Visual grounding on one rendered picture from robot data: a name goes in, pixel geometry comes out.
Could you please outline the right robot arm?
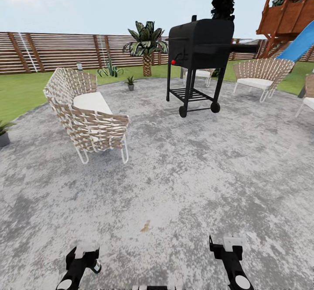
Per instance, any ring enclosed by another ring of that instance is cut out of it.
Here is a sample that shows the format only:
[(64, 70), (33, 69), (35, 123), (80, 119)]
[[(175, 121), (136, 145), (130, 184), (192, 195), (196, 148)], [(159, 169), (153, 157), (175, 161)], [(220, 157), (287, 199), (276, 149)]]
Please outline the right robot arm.
[(230, 285), (228, 290), (253, 290), (247, 276), (242, 270), (240, 260), (242, 260), (242, 246), (246, 245), (243, 237), (224, 237), (224, 245), (214, 244), (209, 240), (210, 251), (214, 252), (215, 259), (222, 259), (227, 271)]

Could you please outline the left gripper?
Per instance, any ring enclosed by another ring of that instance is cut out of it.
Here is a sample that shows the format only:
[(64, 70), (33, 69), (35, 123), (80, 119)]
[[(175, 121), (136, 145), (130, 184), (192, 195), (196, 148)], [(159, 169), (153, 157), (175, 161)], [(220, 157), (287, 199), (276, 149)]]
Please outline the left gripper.
[(93, 267), (95, 261), (99, 258), (99, 248), (95, 251), (85, 252), (83, 258), (80, 259), (75, 259), (76, 250), (77, 246), (66, 257), (66, 270), (69, 271), (73, 267), (80, 267), (82, 273), (84, 273), (85, 269)]

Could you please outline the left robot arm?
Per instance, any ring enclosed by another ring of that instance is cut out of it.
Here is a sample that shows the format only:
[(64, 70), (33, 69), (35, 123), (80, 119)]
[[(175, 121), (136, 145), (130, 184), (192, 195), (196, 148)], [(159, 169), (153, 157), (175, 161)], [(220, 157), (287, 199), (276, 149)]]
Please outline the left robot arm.
[(55, 290), (80, 290), (79, 284), (86, 268), (99, 258), (99, 243), (77, 245), (66, 257), (67, 273)]

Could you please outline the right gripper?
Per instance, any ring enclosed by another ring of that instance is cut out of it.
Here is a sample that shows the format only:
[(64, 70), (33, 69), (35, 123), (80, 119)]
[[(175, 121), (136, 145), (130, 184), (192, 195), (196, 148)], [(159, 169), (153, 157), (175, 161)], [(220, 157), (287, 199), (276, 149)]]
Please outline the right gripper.
[(229, 261), (238, 262), (242, 260), (242, 248), (241, 246), (232, 246), (233, 251), (227, 252), (223, 245), (214, 244), (212, 239), (209, 240), (210, 251), (214, 252), (215, 259), (222, 259), (224, 266)]

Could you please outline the insectifuge atomizer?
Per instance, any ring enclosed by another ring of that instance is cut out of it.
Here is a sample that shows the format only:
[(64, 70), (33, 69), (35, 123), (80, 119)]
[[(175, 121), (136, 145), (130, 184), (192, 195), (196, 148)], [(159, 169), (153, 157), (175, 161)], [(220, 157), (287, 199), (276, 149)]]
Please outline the insectifuge atomizer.
[(102, 266), (98, 260), (95, 261), (93, 267), (89, 267), (94, 273), (98, 274), (101, 272)]

